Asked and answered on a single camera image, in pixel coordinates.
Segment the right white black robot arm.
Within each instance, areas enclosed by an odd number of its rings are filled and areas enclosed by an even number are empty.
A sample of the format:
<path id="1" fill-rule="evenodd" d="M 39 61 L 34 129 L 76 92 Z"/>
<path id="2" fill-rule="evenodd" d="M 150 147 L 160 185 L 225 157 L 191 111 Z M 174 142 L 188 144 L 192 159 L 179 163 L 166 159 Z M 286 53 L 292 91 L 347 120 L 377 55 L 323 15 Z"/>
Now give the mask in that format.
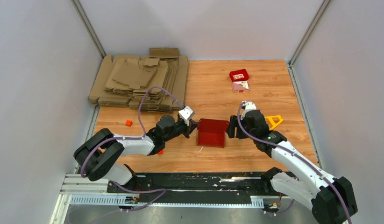
<path id="1" fill-rule="evenodd" d="M 230 116 L 230 138 L 253 140 L 257 149 L 286 166 L 295 178 L 273 167 L 265 173 L 261 190 L 286 194 L 308 208 L 319 224 L 350 224 L 358 212 L 353 185 L 335 177 L 300 153 L 280 132 L 270 130 L 260 110 Z"/>

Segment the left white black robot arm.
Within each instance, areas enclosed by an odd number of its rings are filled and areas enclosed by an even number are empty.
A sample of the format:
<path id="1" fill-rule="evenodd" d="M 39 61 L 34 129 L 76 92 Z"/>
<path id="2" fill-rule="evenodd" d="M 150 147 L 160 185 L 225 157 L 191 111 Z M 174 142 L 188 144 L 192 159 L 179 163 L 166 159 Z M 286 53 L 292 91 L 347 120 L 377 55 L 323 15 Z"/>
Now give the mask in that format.
<path id="1" fill-rule="evenodd" d="M 137 187 L 135 173 L 128 165 L 117 160 L 125 155 L 155 155 L 162 151 L 166 142 L 183 135 L 186 138 L 199 126 L 197 121 L 185 121 L 181 117 L 162 116 L 156 126 L 144 137 L 124 136 L 103 128 L 74 152 L 74 159 L 81 167 L 80 174 L 90 181 L 107 179 L 119 184 L 126 193 Z"/>

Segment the red paper box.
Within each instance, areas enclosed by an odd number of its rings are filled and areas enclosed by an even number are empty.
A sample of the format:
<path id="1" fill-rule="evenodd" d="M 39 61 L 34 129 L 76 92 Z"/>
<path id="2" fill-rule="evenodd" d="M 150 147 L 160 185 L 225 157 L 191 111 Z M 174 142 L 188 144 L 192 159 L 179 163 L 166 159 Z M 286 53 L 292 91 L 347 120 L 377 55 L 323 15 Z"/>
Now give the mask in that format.
<path id="1" fill-rule="evenodd" d="M 226 145 L 225 132 L 228 126 L 229 122 L 226 120 L 201 118 L 197 127 L 196 145 L 224 148 Z"/>

